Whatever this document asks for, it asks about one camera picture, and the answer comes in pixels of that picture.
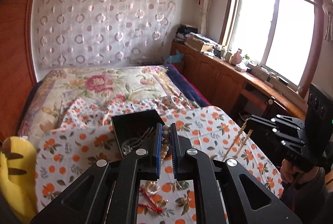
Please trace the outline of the person's right hand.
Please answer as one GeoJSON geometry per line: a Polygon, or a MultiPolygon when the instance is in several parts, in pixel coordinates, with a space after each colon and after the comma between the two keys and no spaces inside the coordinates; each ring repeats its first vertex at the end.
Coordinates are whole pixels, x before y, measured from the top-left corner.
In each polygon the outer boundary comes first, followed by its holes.
{"type": "Polygon", "coordinates": [[[294,166],[288,160],[284,159],[282,161],[280,174],[284,183],[292,183],[294,181],[294,175],[296,173],[299,173],[301,174],[301,178],[298,180],[298,183],[303,184],[313,180],[318,174],[319,170],[320,170],[319,167],[314,167],[310,172],[304,173],[298,167],[294,166]]]}

